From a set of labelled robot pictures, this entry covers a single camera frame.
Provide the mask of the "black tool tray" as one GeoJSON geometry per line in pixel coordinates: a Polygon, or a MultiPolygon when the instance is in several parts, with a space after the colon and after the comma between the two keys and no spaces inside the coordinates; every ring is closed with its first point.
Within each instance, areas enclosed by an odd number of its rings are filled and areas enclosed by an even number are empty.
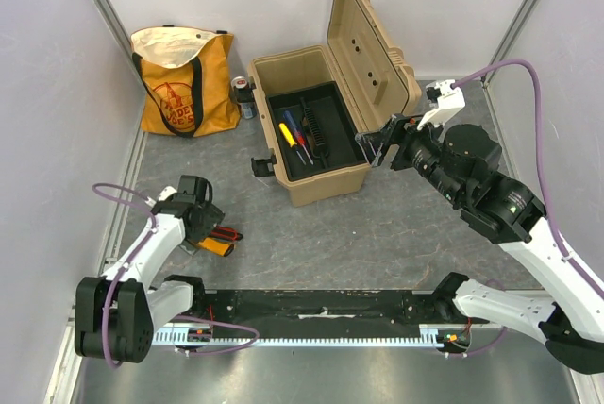
{"type": "Polygon", "coordinates": [[[366,163],[355,141],[357,129],[336,82],[268,95],[266,102],[282,156],[279,162],[284,165],[290,181],[366,163]],[[283,117],[286,110],[292,113],[305,135],[314,164],[310,164],[301,148],[306,161],[303,164],[282,137],[278,124],[286,124],[283,117]]]}

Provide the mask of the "blue handle screwdriver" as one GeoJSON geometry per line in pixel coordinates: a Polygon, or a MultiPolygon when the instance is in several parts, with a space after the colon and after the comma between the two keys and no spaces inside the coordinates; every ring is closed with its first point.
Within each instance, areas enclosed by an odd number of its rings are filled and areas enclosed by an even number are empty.
{"type": "Polygon", "coordinates": [[[298,123],[294,119],[294,116],[292,115],[292,113],[289,110],[286,110],[283,114],[283,117],[284,117],[284,120],[286,121],[286,123],[288,124],[290,131],[293,133],[296,141],[298,142],[298,144],[302,147],[302,149],[306,153],[306,156],[308,157],[310,164],[314,164],[314,160],[311,157],[310,152],[307,148],[306,139],[305,139],[304,135],[302,134],[301,128],[299,127],[298,123]]]}

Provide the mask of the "yellow handle screwdriver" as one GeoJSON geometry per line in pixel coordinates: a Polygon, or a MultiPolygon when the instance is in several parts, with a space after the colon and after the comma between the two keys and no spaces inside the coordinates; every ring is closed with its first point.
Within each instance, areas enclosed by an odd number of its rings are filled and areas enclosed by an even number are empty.
{"type": "Polygon", "coordinates": [[[298,156],[300,161],[303,164],[306,164],[306,161],[303,157],[301,146],[298,144],[296,139],[294,138],[293,133],[289,130],[285,123],[279,123],[278,128],[281,132],[282,137],[286,141],[286,143],[290,146],[290,149],[294,151],[294,153],[298,156]]]}

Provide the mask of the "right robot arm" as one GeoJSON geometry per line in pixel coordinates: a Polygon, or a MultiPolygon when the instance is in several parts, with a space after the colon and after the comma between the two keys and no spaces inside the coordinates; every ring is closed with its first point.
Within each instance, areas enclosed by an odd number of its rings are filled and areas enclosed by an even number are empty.
{"type": "Polygon", "coordinates": [[[603,297],[597,281],[551,232],[539,197],[499,172],[502,148],[481,126],[443,129],[395,114],[382,129],[361,132],[355,140],[373,167],[397,146],[393,170],[416,170],[471,230],[521,263],[548,293],[530,299],[451,272],[433,292],[431,307],[439,320],[487,320],[540,342],[578,373],[602,373],[603,297]]]}

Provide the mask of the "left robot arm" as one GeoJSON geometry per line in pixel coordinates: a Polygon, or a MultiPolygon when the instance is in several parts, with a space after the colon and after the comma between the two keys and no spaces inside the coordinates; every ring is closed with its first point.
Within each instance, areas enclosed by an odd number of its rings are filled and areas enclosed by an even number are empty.
{"type": "Polygon", "coordinates": [[[156,332],[178,315],[190,322],[204,317],[201,279],[178,276],[158,289],[151,285],[177,247],[205,240],[225,217],[203,177],[183,175],[157,198],[131,195],[128,206],[147,218],[143,230],[112,266],[81,279],[75,291],[75,353],[111,368],[141,362],[156,332]]]}

